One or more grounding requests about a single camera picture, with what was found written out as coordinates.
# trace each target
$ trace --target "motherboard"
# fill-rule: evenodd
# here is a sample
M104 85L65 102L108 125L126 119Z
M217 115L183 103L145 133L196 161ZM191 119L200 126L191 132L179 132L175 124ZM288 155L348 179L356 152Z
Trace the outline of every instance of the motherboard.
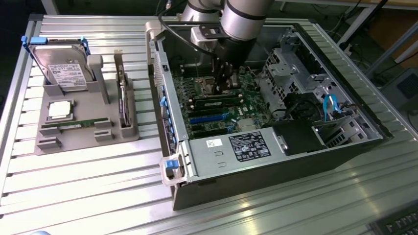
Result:
M261 128L269 120L269 111L251 69L240 67L228 81L228 89L219 95L212 95L213 76L197 74L173 76L189 139Z

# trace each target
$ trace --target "slotted metal surface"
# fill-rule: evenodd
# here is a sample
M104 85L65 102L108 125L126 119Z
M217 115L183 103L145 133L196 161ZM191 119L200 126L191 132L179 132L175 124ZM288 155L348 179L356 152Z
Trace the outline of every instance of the slotted metal surface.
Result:
M336 170L172 211L171 192L160 183L157 168L161 152L144 42L144 24L150 19L154 17L44 16L41 22L29 23L26 36L85 36L90 52L102 55L105 79L114 77L113 50L122 50L125 70L134 80L141 138L33 155L42 77L22 51L16 89L10 90L14 95L0 123L0 234L30 234L37 230L52 235L367 234L369 221L416 198L418 144L410 127L402 124L355 65L307 20L268 19L303 26L395 138Z

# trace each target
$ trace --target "robotic arm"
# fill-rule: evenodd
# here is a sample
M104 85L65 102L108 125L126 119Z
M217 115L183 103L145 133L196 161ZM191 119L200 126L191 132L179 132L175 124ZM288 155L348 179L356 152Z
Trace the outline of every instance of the robotic arm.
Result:
M181 21L216 22L192 28L191 42L213 52L213 94L221 93L233 70L244 63L273 0L188 0Z

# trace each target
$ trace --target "green circuit board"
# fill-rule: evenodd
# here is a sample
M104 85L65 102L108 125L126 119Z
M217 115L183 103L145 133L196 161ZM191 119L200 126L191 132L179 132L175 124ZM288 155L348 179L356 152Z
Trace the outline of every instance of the green circuit board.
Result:
M240 87L224 90L219 95L212 95L209 91L213 80L211 76L188 78L176 76L173 80L189 139L259 129L268 121L269 112L259 89L256 89L257 80L248 71L237 75ZM195 100L196 107L193 109L189 105L191 100ZM239 101L237 105L223 107L223 104L231 104L236 101ZM211 109L197 110L197 107L205 108L205 105L212 105ZM223 119L191 124L193 118L213 116L223 116ZM252 125L240 128L241 124L245 122L248 125L251 120Z

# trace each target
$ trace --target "hard drive label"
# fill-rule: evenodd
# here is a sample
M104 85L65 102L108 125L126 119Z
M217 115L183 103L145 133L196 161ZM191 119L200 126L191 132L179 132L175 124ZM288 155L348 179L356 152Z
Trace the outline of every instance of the hard drive label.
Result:
M82 70L78 64L48 65L60 87L85 86Z
M269 156L269 151L261 133L252 132L237 136L229 136L236 160L245 162Z

